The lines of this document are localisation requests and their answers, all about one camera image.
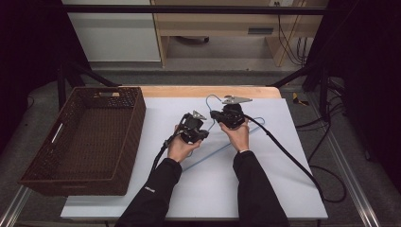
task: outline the black jacket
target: black jacket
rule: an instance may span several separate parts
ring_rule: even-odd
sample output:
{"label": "black jacket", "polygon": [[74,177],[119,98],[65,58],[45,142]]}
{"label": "black jacket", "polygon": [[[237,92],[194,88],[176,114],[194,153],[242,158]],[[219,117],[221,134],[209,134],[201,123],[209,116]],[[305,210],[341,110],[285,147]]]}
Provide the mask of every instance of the black jacket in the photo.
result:
{"label": "black jacket", "polygon": [[[234,158],[234,171],[239,180],[240,226],[289,226],[269,179],[253,152],[238,153]],[[165,158],[133,198],[115,227],[163,226],[174,185],[182,172],[179,163]]]}

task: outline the floor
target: floor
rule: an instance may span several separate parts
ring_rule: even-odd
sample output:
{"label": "floor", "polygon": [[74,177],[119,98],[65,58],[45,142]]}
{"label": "floor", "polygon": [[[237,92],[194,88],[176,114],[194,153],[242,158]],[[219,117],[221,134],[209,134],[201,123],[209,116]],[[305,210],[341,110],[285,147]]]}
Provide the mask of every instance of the floor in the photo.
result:
{"label": "floor", "polygon": [[[286,61],[283,67],[275,67],[271,54],[263,38],[224,38],[211,37],[205,44],[199,40],[177,37],[172,39],[166,67],[157,63],[149,64],[102,64],[95,62],[94,69],[103,77],[123,84],[198,84],[198,85],[269,85],[289,75],[300,66]],[[89,85],[98,85],[96,81],[84,78]],[[301,84],[304,78],[295,79],[280,89],[281,95],[288,102],[294,125],[300,126],[319,116],[313,103],[317,103],[316,92],[305,93]],[[294,102],[293,94],[302,102]],[[324,166],[341,175],[333,152],[333,138],[341,153],[350,164],[358,185],[366,196],[380,225],[364,223],[358,210],[357,199],[347,193],[342,202],[326,202],[329,215],[322,221],[322,226],[401,226],[401,196],[392,186],[380,164],[368,162],[363,146],[346,117],[346,110],[341,106],[341,99],[335,91],[329,92],[331,107],[337,108],[331,117],[330,133],[335,137],[323,140],[311,160],[315,166]],[[25,171],[36,150],[46,137],[53,120],[57,117],[57,86],[52,82],[30,94],[30,108],[26,111],[21,125],[14,133],[9,145],[0,158],[0,212],[2,214],[12,202],[19,185],[17,181]],[[306,157],[311,155],[323,138],[325,122],[298,130]],[[313,174],[322,185],[324,195],[331,199],[340,199],[342,187],[332,175],[313,168]],[[103,221],[72,222],[61,220],[60,212],[65,198],[48,198],[32,192],[21,211],[17,226],[105,226]],[[315,221],[293,220],[291,226],[316,226]],[[232,222],[167,222],[166,226],[235,226]]]}

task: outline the wicker basket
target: wicker basket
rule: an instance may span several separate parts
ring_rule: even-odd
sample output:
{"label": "wicker basket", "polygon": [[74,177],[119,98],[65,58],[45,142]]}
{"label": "wicker basket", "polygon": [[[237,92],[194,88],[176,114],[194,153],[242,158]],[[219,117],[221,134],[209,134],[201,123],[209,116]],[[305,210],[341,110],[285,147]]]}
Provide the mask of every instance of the wicker basket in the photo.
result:
{"label": "wicker basket", "polygon": [[139,87],[75,88],[19,183],[45,196],[125,195],[145,112]]}

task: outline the basket handle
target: basket handle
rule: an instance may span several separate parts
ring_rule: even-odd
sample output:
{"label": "basket handle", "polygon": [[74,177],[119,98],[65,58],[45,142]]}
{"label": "basket handle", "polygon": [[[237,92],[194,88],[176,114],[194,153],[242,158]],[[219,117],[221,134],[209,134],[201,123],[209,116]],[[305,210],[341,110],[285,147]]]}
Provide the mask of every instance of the basket handle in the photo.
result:
{"label": "basket handle", "polygon": [[56,132],[55,132],[55,134],[53,136],[53,139],[51,140],[52,144],[56,144],[57,143],[57,141],[59,140],[60,135],[62,134],[63,130],[64,130],[64,125],[62,123],[60,123],[59,127],[57,128],[57,130],[56,130]]}

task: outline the metal rail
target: metal rail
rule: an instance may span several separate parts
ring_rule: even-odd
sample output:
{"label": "metal rail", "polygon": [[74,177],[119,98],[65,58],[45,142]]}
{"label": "metal rail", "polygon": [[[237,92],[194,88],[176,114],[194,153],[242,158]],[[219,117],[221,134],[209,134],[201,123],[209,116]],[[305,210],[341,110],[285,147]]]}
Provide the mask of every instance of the metal rail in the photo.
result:
{"label": "metal rail", "polygon": [[0,218],[0,227],[14,226],[31,192],[31,189],[25,186],[20,186],[20,189],[18,190],[11,204]]}
{"label": "metal rail", "polygon": [[[310,93],[307,93],[306,95],[311,101],[310,103],[316,115],[320,115],[319,109],[317,108],[318,101],[316,95],[311,95]],[[357,211],[359,212],[360,218],[362,219],[366,227],[380,227],[380,223],[375,215],[375,211],[373,210],[371,204],[368,201],[368,198],[363,192],[363,189],[357,180],[357,176],[355,175],[354,171],[352,170],[351,166],[348,164],[345,156],[343,155],[341,147],[337,142],[334,133],[330,131],[327,135],[333,158],[337,164],[337,167],[339,168],[344,183],[347,186],[348,192],[350,193],[354,201]]]}
{"label": "metal rail", "polygon": [[202,14],[275,14],[327,15],[346,13],[346,9],[303,7],[233,7],[233,6],[149,6],[149,5],[62,5],[41,6],[43,9],[63,9],[78,13],[202,13]]}

